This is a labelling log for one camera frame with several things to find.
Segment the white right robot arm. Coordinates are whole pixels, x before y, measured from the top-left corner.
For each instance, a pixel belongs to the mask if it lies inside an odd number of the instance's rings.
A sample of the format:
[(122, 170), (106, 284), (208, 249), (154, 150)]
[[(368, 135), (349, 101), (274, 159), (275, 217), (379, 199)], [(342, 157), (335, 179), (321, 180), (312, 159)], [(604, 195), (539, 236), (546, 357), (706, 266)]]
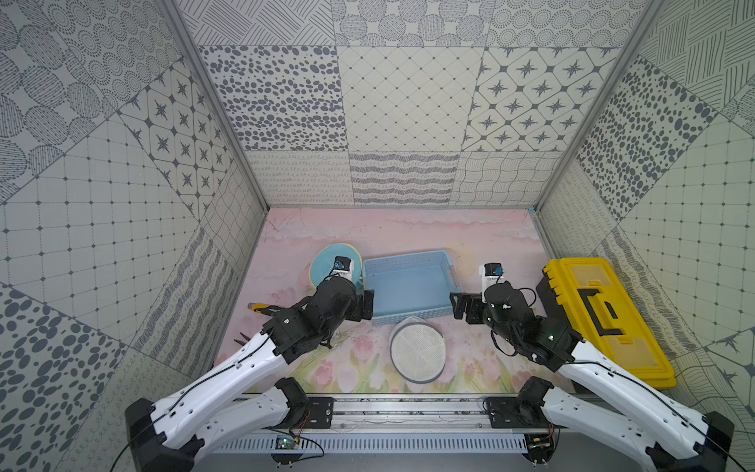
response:
[(531, 377), (516, 399), (524, 417), (574, 430), (647, 471), (724, 471), (735, 460), (735, 427), (729, 418), (701, 413), (653, 389), (560, 319), (536, 315), (509, 282), (489, 282), (480, 294), (452, 293), (449, 299), (457, 320), (487, 326), (493, 339), (506, 341), (515, 354), (575, 381), (607, 403), (599, 407)]

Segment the white mesh laundry bag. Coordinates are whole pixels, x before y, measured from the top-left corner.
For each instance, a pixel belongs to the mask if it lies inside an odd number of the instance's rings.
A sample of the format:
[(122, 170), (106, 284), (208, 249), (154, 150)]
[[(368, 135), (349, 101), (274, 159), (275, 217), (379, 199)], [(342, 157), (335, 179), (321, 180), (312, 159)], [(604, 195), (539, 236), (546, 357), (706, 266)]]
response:
[(389, 357), (403, 379), (413, 384), (429, 384), (446, 367), (446, 339), (427, 321), (409, 317), (391, 331)]

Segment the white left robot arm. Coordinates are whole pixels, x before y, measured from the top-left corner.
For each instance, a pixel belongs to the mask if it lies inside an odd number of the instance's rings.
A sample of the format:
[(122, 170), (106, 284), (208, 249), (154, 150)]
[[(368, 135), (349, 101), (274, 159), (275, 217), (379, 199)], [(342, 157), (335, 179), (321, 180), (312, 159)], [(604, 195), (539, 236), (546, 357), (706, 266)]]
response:
[(371, 320), (375, 293), (336, 271), (314, 295), (290, 307), (257, 306), (268, 317), (261, 331), (200, 379), (125, 411), (126, 450), (139, 471), (190, 471), (210, 452), (268, 428), (294, 430), (310, 417), (309, 399), (293, 378), (278, 380), (252, 399), (239, 397), (267, 377), (320, 347), (330, 346), (345, 321)]

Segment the turquoise mesh laundry bag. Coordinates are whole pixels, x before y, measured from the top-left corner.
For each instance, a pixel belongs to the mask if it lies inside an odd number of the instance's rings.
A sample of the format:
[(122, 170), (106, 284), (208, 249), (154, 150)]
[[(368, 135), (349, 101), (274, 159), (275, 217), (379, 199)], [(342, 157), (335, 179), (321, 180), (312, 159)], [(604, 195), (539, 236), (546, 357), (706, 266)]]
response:
[(322, 249), (313, 259), (309, 269), (309, 281), (313, 288), (316, 288), (330, 274), (336, 257), (348, 257), (353, 262), (354, 282), (358, 287), (361, 286), (362, 256), (352, 245), (336, 243)]

